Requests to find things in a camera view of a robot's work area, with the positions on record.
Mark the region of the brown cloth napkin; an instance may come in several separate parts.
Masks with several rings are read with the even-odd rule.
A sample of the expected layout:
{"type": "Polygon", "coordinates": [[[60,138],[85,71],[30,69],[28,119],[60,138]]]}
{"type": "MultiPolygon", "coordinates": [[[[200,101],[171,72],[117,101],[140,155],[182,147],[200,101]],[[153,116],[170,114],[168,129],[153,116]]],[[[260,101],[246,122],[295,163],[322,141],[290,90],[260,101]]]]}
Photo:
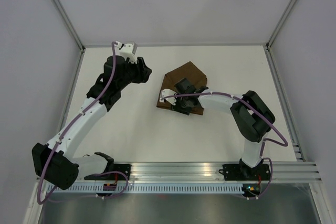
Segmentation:
{"type": "MultiPolygon", "coordinates": [[[[163,82],[159,91],[159,97],[161,90],[163,89],[170,89],[177,92],[174,85],[181,81],[183,78],[186,78],[192,85],[195,86],[195,88],[207,86],[207,76],[196,65],[189,61],[164,75],[163,82]]],[[[159,102],[159,99],[157,101],[156,107],[160,109],[172,110],[170,103],[161,103],[159,102]]],[[[191,113],[196,115],[203,115],[204,109],[192,108],[191,113]]]]}

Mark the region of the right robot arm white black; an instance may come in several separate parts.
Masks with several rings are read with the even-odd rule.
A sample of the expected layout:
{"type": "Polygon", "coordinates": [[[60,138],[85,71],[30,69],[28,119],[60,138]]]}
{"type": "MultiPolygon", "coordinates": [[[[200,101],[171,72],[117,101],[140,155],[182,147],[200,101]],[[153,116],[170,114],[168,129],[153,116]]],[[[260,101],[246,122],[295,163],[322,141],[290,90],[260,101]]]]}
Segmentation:
{"type": "Polygon", "coordinates": [[[172,110],[189,115],[193,108],[213,109],[229,113],[244,137],[244,150],[238,164],[223,164],[218,171],[225,181],[269,180],[270,167],[264,163],[262,141],[271,130],[275,116],[260,96],[247,91],[238,100],[230,95],[210,93],[207,87],[196,88],[186,78],[174,86],[178,98],[171,101],[172,110]]]}

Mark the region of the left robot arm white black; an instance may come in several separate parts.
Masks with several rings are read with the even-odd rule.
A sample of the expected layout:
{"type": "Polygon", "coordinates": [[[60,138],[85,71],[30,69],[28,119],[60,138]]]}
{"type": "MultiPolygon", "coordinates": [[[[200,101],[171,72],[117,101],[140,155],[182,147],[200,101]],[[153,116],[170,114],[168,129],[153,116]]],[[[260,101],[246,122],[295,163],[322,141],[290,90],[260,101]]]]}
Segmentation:
{"type": "Polygon", "coordinates": [[[77,116],[46,144],[32,149],[35,173],[56,187],[68,189],[76,180],[108,180],[114,176],[114,159],[102,152],[75,158],[74,153],[92,127],[121,98],[121,91],[131,83],[146,83],[152,70],[142,57],[136,62],[122,56],[110,56],[77,116]]]}

